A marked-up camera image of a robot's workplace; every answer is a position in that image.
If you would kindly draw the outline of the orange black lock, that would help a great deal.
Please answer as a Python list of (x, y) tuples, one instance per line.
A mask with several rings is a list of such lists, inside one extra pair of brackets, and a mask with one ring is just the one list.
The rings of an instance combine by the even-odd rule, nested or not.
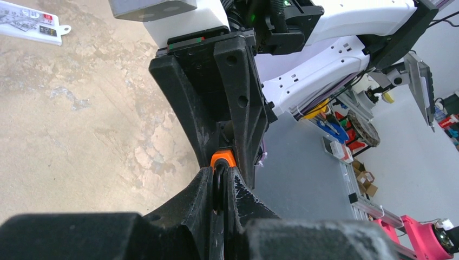
[(234, 154), (230, 149), (218, 150), (211, 157), (213, 170), (212, 203), (216, 214), (223, 212), (224, 207), (224, 173), (230, 167), (236, 167)]

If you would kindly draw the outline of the pink black device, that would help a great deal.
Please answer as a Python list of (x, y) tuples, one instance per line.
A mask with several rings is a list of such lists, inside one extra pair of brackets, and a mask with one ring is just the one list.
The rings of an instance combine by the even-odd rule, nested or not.
[(458, 227), (448, 218), (418, 222), (404, 215), (373, 222), (394, 242), (399, 259), (452, 259), (458, 254)]

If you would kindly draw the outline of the white printed card package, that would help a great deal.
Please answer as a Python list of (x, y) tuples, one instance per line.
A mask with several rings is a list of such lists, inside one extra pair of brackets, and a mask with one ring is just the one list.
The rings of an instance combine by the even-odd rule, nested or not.
[(62, 36), (70, 32), (57, 15), (1, 1), (2, 35), (61, 46)]

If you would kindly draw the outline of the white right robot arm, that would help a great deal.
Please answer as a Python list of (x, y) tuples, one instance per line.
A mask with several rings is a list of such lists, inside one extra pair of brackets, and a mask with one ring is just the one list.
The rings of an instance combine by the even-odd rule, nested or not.
[(270, 123), (405, 56), (439, 9), (431, 1), (198, 1), (149, 23), (149, 72), (199, 165), (231, 149), (245, 183)]

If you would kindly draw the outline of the cardboard boxes on floor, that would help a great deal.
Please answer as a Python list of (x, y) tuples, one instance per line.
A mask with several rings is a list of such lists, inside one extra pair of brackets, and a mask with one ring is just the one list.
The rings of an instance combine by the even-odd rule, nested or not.
[(378, 190), (378, 187), (374, 185), (375, 176), (370, 171), (367, 171), (364, 164), (358, 160), (354, 160), (351, 165), (360, 193), (362, 195), (374, 197)]

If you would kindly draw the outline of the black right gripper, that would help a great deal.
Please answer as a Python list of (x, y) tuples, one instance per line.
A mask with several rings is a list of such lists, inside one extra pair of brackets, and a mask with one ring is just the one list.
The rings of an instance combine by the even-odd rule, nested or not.
[(149, 72), (177, 116), (200, 167), (217, 150), (217, 123), (233, 126), (234, 153), (246, 185), (255, 187), (255, 165), (268, 128), (267, 105), (254, 63), (252, 29), (180, 36)]

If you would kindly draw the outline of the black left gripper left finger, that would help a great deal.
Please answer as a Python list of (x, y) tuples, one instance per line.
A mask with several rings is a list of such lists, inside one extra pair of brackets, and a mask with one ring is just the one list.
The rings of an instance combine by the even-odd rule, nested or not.
[(153, 212), (20, 214), (1, 225), (1, 259), (206, 259), (213, 171)]

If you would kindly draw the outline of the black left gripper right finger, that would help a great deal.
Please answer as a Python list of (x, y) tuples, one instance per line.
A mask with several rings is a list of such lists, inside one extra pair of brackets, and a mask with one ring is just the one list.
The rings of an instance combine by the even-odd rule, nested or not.
[(399, 259), (374, 223), (281, 219), (245, 185), (237, 167), (224, 173), (225, 259)]

